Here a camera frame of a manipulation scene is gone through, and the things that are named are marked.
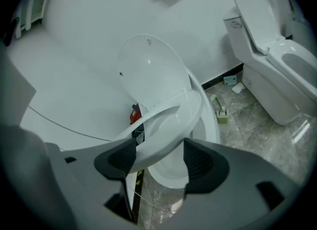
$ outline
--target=marble floor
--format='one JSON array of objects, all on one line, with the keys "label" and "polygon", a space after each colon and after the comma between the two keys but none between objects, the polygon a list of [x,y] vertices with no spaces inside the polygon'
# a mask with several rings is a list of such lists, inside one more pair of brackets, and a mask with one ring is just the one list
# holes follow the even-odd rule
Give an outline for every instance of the marble floor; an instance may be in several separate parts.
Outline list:
[{"label": "marble floor", "polygon": [[[237,74],[238,82],[242,72]],[[230,110],[228,124],[220,124],[221,144],[253,152],[271,162],[283,173],[302,185],[315,159],[317,119],[304,115],[291,123],[275,123],[257,99],[243,89],[239,94],[222,82],[206,90],[216,94],[221,105]],[[215,110],[216,101],[211,101]],[[183,189],[170,189],[157,183],[148,170],[144,172],[138,226],[155,230],[181,207]]]}]

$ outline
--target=toilet lid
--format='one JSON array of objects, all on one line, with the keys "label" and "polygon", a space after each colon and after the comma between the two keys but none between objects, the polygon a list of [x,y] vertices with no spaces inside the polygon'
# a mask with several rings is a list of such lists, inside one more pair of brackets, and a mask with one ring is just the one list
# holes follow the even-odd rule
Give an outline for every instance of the toilet lid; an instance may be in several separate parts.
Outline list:
[{"label": "toilet lid", "polygon": [[281,38],[268,0],[234,0],[258,51],[267,55],[271,44]]},{"label": "toilet lid", "polygon": [[119,50],[116,64],[125,90],[148,109],[191,90],[181,58],[157,37],[137,35],[128,39]]}]

